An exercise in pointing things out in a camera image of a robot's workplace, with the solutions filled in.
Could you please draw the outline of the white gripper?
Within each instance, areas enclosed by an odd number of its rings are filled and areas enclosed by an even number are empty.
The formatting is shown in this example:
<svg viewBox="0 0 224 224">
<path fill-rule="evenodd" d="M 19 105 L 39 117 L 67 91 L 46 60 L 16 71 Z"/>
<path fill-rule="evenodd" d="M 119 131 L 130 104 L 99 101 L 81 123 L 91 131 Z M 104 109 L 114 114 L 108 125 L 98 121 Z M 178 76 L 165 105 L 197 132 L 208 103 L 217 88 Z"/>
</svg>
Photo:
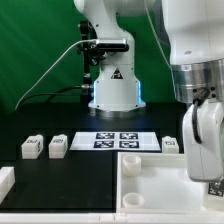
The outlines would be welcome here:
<svg viewBox="0 0 224 224">
<path fill-rule="evenodd" d="M 202 143 L 195 141 L 191 105 L 182 123 L 187 173 L 192 181 L 220 182 L 224 177 L 224 103 L 206 100 L 198 108 L 198 133 Z"/>
</svg>

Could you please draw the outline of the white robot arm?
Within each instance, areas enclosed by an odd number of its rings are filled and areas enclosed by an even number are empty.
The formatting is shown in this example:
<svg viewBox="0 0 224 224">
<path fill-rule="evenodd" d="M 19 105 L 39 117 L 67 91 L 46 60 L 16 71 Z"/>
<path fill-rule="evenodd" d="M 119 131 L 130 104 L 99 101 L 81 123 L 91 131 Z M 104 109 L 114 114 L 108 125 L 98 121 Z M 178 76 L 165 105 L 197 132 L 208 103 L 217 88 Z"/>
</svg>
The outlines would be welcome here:
<svg viewBox="0 0 224 224">
<path fill-rule="evenodd" d="M 104 56 L 89 103 L 93 112 L 108 116 L 145 106 L 133 71 L 134 39 L 116 18 L 141 15 L 155 1 L 74 0 Z M 188 176 L 217 182 L 224 178 L 224 0 L 162 0 L 162 15 L 175 98 L 190 105 L 182 124 Z"/>
</svg>

